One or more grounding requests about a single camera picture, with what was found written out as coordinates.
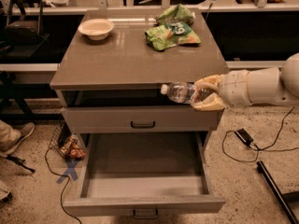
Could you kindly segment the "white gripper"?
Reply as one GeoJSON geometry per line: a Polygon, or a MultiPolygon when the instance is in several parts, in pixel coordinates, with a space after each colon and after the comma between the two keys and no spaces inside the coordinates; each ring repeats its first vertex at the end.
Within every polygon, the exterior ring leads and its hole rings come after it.
{"type": "Polygon", "coordinates": [[[225,104],[252,105],[248,95],[248,74],[248,70],[231,71],[226,75],[212,75],[195,81],[197,88],[219,91],[219,95],[212,93],[204,101],[192,104],[192,107],[200,111],[218,111],[223,110],[225,104]]]}

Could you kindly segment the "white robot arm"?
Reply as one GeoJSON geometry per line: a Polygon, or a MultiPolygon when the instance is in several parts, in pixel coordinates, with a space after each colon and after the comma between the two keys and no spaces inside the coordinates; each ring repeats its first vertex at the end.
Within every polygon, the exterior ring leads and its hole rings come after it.
{"type": "Polygon", "coordinates": [[[281,68],[234,70],[212,75],[195,82],[198,88],[214,92],[192,104],[200,111],[223,110],[230,106],[299,104],[299,53],[292,55],[281,68]]]}

